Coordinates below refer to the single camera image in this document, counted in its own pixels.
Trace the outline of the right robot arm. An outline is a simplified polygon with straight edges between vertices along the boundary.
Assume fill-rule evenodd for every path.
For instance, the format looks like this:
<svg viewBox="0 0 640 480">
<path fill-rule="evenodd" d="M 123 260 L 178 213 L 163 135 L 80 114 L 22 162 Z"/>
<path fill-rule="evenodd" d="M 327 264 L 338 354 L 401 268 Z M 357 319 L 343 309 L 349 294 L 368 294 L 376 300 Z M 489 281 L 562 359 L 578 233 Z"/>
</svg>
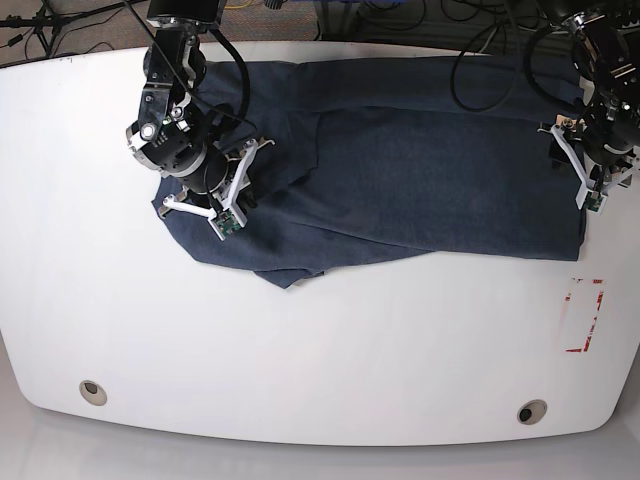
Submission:
<svg viewBox="0 0 640 480">
<path fill-rule="evenodd" d="M 152 1 L 137 23 L 151 44 L 145 54 L 145 84 L 137 119 L 126 131 L 133 157 L 181 190 L 165 197 L 160 216 L 184 212 L 203 217 L 220 237 L 247 224 L 254 207 L 248 169 L 264 141 L 247 136 L 223 140 L 247 118 L 251 91 L 248 67 L 220 31 L 223 1 Z M 238 107 L 214 105 L 197 91 L 207 71 L 200 37 L 210 33 L 238 67 Z"/>
</svg>

